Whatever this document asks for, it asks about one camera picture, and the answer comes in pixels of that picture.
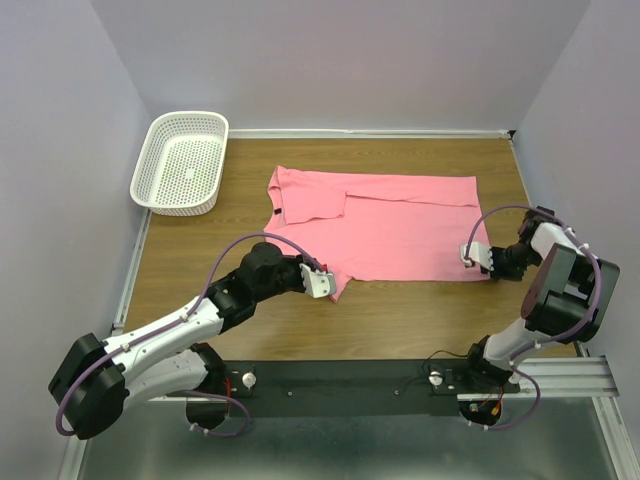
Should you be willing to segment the pink t shirt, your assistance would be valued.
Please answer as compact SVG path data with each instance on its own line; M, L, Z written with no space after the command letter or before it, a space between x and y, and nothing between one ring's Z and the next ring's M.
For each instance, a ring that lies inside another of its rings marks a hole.
M337 289L351 280L477 282L460 247L487 243L473 177L342 174L277 167L267 194L270 241L296 243L326 265Z

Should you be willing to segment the white perforated plastic basket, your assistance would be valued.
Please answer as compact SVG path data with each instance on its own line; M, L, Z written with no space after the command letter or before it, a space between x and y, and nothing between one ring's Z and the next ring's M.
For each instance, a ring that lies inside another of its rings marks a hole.
M208 111L175 111L150 125L130 183L131 199L164 216L199 216L216 204L229 123Z

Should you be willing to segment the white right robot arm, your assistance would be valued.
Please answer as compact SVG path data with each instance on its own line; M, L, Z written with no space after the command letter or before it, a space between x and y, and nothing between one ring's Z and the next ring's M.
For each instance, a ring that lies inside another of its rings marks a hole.
M529 267L537 268L519 317L473 344L461 365L461 382L474 392L505 385L520 374L525 359L542 349L591 340L619 280L620 267L594 254L553 211L521 208L525 215L516 243L502 248L476 241L489 216L484 214L459 248L465 267L478 267L492 280L520 281Z

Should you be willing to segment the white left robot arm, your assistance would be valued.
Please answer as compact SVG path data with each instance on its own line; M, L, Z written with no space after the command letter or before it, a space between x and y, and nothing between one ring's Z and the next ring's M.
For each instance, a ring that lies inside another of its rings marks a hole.
M294 242L267 235L220 279L178 310L126 334L76 339L48 391L58 434L81 440L112 426L137 400L164 394L214 393L222 380L214 351L202 341L251 318L257 305L294 292L324 298L337 290L327 266Z

